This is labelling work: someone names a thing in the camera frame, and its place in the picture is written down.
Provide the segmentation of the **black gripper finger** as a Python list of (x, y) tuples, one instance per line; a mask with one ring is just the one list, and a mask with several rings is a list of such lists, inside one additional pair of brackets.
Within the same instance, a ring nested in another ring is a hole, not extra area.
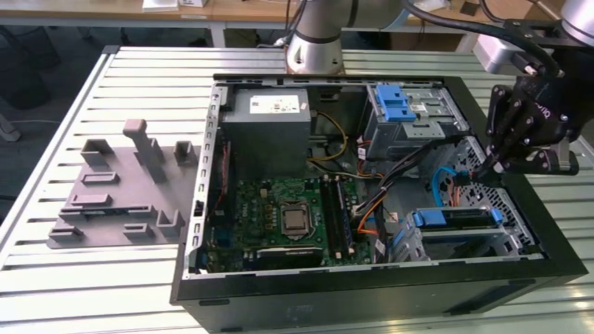
[(524, 148), (502, 162), (508, 173), (530, 175), (577, 175), (580, 163), (570, 149)]
[(526, 95), (509, 86), (494, 86), (486, 125), (489, 144), (486, 160), (477, 169), (478, 183), (501, 186), (505, 173), (529, 172), (528, 157), (534, 150), (529, 147), (528, 133), (534, 124)]

